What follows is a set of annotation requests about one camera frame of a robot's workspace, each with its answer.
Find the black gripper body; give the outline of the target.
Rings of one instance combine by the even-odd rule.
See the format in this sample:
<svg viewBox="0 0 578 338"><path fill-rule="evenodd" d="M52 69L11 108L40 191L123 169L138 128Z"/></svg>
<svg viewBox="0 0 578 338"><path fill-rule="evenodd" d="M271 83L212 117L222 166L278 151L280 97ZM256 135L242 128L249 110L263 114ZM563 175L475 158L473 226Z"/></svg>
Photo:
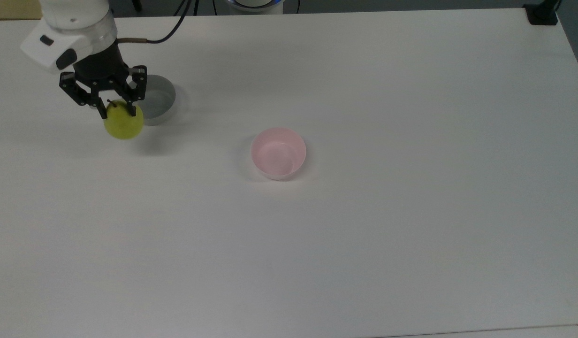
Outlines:
<svg viewBox="0 0 578 338"><path fill-rule="evenodd" d="M113 90L113 81L122 89L130 89L127 82L128 67L122 60L122 54L117 45L111 45L105 50L90 55L73 65L75 81L91 88L94 83L100 90Z"/></svg>

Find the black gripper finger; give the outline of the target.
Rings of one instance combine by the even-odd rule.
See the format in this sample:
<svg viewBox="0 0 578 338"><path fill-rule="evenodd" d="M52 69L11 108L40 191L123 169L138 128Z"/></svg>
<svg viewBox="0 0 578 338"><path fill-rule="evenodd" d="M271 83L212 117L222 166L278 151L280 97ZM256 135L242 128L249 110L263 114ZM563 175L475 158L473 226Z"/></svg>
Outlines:
<svg viewBox="0 0 578 338"><path fill-rule="evenodd" d="M125 100L130 117L137 115L134 103L145 98L147 80L147 67L145 65L128 67L125 71L125 77L122 80L122 98Z"/></svg>
<svg viewBox="0 0 578 338"><path fill-rule="evenodd" d="M109 89L106 77L91 79L74 71L63 71L59 76L59 87L79 106L88 106L99 112L102 120L107 119L106 105L100 92Z"/></svg>

